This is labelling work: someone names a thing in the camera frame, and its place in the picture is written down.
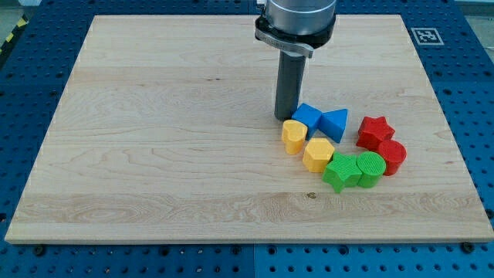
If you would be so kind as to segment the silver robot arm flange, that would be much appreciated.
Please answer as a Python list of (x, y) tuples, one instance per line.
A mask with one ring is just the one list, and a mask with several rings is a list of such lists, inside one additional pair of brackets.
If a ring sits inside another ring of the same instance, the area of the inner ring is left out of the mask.
[(329, 42), (336, 21), (337, 0), (259, 1), (255, 38), (291, 56), (310, 58)]

